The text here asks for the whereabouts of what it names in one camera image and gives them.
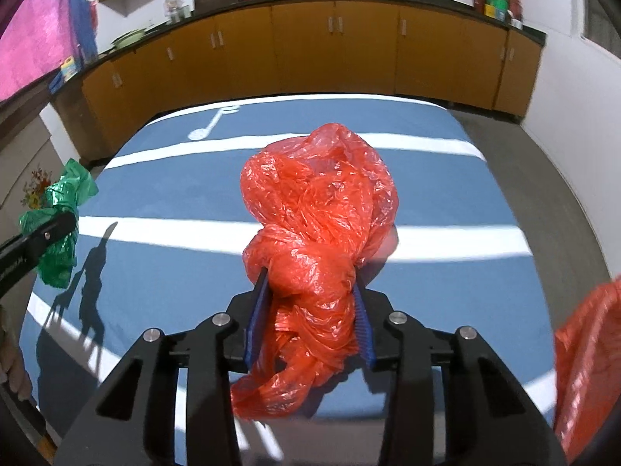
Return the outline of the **person's left hand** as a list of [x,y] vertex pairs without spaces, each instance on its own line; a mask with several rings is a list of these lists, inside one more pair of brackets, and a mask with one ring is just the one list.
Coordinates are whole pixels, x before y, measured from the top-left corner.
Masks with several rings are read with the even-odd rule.
[[13,392],[19,401],[31,399],[33,385],[24,367],[22,350],[9,325],[9,315],[1,308],[1,383]]

